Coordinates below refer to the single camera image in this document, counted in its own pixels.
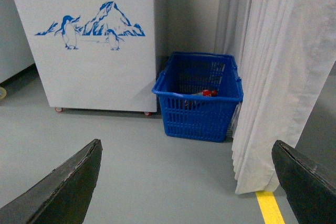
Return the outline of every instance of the yellow floor line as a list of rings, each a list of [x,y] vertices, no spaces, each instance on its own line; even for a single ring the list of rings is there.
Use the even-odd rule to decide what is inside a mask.
[[[256,195],[265,224],[285,224],[274,194],[270,191],[257,191]]]

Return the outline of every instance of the curtain fold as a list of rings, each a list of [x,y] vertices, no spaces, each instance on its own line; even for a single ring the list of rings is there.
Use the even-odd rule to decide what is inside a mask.
[[[235,56],[244,90],[233,118],[236,193],[273,191],[271,148],[297,144],[336,60],[335,0],[220,2],[229,10],[219,9],[215,50]]]

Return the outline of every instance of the chest freezer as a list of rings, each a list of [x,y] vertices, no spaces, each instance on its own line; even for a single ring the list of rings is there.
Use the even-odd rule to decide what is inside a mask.
[[[51,107],[156,112],[165,0],[14,0]]]

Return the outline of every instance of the red object in basket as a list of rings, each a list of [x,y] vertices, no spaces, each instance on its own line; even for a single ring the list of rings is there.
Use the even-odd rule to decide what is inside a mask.
[[[209,89],[202,90],[199,93],[193,94],[193,95],[202,95],[204,97],[216,97],[217,96],[217,91],[212,90],[210,91]]]

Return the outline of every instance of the blue mountain illustration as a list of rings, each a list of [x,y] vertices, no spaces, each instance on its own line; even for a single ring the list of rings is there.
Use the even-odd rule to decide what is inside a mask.
[[[53,22],[52,23],[52,25],[48,28],[48,30],[46,30],[46,31],[42,31],[42,32],[40,32],[40,33],[37,33],[37,34],[35,34],[35,35],[46,35],[46,34],[48,34],[48,33],[52,33],[54,30],[55,30],[55,27],[58,25],[58,23],[57,22]]]
[[[56,30],[58,24],[57,22],[53,22],[46,31],[35,35],[52,33]],[[118,36],[145,36],[141,26],[137,23],[132,25],[126,15],[118,9],[117,4],[113,1],[102,4],[97,15],[92,20],[86,22],[83,26],[76,24],[75,29],[83,36],[106,36],[109,29],[112,29]]]

